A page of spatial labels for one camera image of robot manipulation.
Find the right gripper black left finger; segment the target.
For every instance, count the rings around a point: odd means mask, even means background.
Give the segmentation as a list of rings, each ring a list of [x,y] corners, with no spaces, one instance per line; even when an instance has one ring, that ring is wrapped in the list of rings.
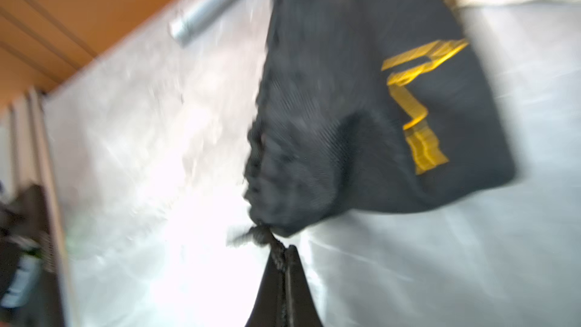
[[[271,252],[266,262],[253,309],[245,326],[284,326],[284,297],[284,273],[275,265]]]

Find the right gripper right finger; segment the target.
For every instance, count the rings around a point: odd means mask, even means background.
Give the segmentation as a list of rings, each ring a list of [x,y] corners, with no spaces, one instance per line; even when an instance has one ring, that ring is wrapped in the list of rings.
[[[323,327],[295,245],[288,247],[285,258],[287,262],[285,271],[287,325],[290,327]]]

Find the black drawstring dryer bag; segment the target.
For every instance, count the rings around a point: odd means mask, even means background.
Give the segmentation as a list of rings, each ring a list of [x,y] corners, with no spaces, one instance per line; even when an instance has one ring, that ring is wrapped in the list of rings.
[[[272,0],[240,236],[349,210],[422,213],[516,168],[455,0]]]

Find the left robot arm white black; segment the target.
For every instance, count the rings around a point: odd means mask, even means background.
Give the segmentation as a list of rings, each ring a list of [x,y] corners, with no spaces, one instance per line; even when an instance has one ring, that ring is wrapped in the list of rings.
[[[1,325],[67,325],[42,186],[1,204]]]

